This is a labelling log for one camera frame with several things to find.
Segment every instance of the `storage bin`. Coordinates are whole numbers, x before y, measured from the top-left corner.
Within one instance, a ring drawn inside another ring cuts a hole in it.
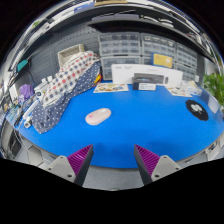
[[[119,32],[99,34],[100,55],[140,55],[140,34]]]
[[[141,64],[143,65],[152,65],[151,57],[142,57]]]
[[[69,59],[77,53],[84,52],[84,45],[79,44],[70,48],[67,48],[63,51],[58,52],[58,62],[59,66],[62,67],[65,63],[69,61]]]
[[[176,62],[197,69],[197,53],[177,43]]]
[[[142,55],[150,56],[151,53],[162,54],[176,60],[176,42],[164,37],[142,33]]]
[[[174,69],[183,72],[184,81],[195,81],[196,70],[188,68],[184,65],[180,65],[178,63],[174,64]]]
[[[141,64],[141,57],[137,56],[102,57],[101,65],[104,80],[112,80],[111,65],[113,64]]]

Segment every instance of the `green plant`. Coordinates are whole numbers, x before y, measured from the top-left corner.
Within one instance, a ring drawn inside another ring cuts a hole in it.
[[[204,74],[203,87],[218,100],[221,106],[224,106],[224,77],[222,75]]]

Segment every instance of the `white box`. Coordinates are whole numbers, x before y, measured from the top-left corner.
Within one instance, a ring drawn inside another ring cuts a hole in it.
[[[64,64],[66,64],[69,59],[75,55],[78,54],[80,52],[84,52],[84,45],[83,44],[79,44],[70,48],[67,48],[63,51],[58,52],[58,62],[59,62],[59,66],[62,67]]]
[[[135,74],[153,74],[164,77],[162,83],[155,84],[180,88],[183,78],[181,71],[151,65],[114,64],[111,67],[114,84],[132,84]]]

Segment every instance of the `paper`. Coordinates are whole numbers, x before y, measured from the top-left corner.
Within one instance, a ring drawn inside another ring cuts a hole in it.
[[[93,93],[123,92],[129,91],[126,84],[99,83]]]
[[[166,87],[166,89],[173,95],[173,96],[183,96],[183,97],[192,97],[190,94],[185,93],[183,90],[174,87]]]
[[[153,54],[153,64],[172,68],[173,58],[161,54]]]

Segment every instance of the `yellow sign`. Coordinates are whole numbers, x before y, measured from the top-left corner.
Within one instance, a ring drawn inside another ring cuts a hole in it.
[[[153,62],[154,65],[172,68],[173,58],[165,55],[154,54]]]

